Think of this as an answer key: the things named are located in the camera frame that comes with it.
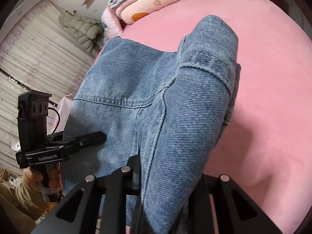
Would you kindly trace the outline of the person left hand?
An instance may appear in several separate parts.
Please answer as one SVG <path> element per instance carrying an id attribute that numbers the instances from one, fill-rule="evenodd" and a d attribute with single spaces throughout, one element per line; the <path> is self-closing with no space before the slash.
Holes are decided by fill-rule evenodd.
<path id="1" fill-rule="evenodd" d="M 25 182 L 36 192 L 39 192 L 38 184 L 43 180 L 43 175 L 38 170 L 28 167 L 23 170 L 23 179 Z M 49 187 L 60 191 L 62 189 L 62 181 L 60 174 L 60 164 L 54 165 L 51 173 L 49 174 Z"/>

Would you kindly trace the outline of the beige sleeve forearm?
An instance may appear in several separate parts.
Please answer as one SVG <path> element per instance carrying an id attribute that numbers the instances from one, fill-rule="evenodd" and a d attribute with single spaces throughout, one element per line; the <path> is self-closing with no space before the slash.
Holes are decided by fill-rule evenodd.
<path id="1" fill-rule="evenodd" d="M 24 174 L 21 183 L 1 183 L 1 233 L 31 233 L 49 204 L 37 188 L 37 177 Z"/>

